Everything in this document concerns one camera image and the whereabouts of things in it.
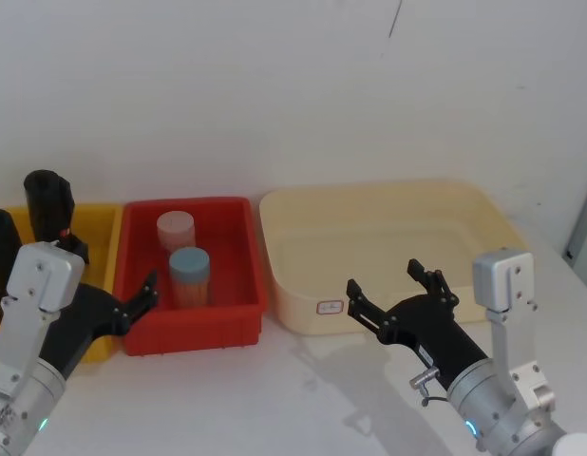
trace white table surface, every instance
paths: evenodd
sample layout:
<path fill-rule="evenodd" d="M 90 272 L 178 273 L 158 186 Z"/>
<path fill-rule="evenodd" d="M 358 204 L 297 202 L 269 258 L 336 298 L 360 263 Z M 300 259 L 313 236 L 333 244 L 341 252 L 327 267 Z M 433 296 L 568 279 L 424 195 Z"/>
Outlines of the white table surface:
<path fill-rule="evenodd" d="M 587 288 L 537 234 L 536 341 L 555 418 L 587 432 Z M 489 326 L 467 325 L 490 353 Z M 446 403 L 422 408 L 402 347 L 364 334 L 301 337 L 264 319 L 255 347 L 81 366 L 26 456 L 470 456 Z M 435 383 L 431 392 L 444 394 Z"/>

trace plastic storage tray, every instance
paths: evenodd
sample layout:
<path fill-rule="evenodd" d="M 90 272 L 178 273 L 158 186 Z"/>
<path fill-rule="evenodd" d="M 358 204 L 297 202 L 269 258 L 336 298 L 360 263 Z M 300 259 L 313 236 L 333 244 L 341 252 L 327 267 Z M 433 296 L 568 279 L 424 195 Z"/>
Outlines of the plastic storage tray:
<path fill-rule="evenodd" d="M 157 235 L 157 218 L 185 211 L 195 218 L 197 246 L 211 258 L 210 306 L 178 309 L 168 273 L 168 254 Z M 254 345 L 267 305 L 251 205 L 244 198 L 168 199 L 125 206 L 115 294 L 135 293 L 156 269 L 157 309 L 124 339 L 131 355 Z"/>
<path fill-rule="evenodd" d="M 488 197 L 456 181 L 282 189 L 262 200 L 260 216 L 277 316 L 304 334 L 363 331 L 347 316 L 349 278 L 384 310 L 422 293 L 407 275 L 413 257 L 444 272 L 461 299 L 457 321 L 482 320 L 473 259 L 503 246 L 525 248 Z"/>
<path fill-rule="evenodd" d="M 7 208 L 23 243 L 34 241 L 26 207 Z M 112 292 L 123 208 L 118 204 L 76 204 L 72 232 L 89 246 L 90 264 L 82 281 Z M 105 361 L 116 350 L 114 337 L 102 337 L 86 351 L 83 362 Z"/>

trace red plastic bin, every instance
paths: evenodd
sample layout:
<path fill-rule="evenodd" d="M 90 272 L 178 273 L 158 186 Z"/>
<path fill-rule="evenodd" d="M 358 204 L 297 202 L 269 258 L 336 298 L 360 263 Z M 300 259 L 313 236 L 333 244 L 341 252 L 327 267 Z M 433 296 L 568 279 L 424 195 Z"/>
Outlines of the red plastic bin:
<path fill-rule="evenodd" d="M 211 258 L 208 307 L 174 307 L 168 254 L 157 236 L 157 218 L 168 211 L 186 211 L 195 219 L 197 245 Z M 153 269 L 159 273 L 159 306 L 124 338 L 127 354 L 187 352 L 257 343 L 268 297 L 247 199 L 163 199 L 127 204 L 115 296 L 132 296 Z"/>

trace plastic jar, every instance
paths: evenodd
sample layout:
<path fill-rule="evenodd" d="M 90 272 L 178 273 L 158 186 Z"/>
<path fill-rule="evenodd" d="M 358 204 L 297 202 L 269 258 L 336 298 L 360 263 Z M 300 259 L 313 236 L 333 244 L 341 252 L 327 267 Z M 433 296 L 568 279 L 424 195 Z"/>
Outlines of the plastic jar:
<path fill-rule="evenodd" d="M 159 241 L 169 253 L 182 247 L 194 247 L 195 220 L 187 212 L 165 212 L 157 219 Z"/>
<path fill-rule="evenodd" d="M 184 247 L 169 257 L 174 302 L 179 308 L 209 305 L 209 255 L 197 247 Z"/>

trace gray cylinder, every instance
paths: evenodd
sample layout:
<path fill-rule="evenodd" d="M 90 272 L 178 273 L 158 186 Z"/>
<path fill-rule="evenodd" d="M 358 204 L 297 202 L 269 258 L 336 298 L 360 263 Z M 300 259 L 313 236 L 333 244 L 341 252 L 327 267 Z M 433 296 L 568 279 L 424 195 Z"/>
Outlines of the gray cylinder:
<path fill-rule="evenodd" d="M 518 413 L 515 398 L 502 388 L 491 359 L 464 370 L 447 390 L 447 400 L 463 417 L 478 448 L 493 456 L 549 456 L 565 432 L 551 414 Z"/>
<path fill-rule="evenodd" d="M 26 451 L 65 389 L 62 375 L 39 359 L 17 399 L 0 418 L 0 455 L 20 456 Z"/>

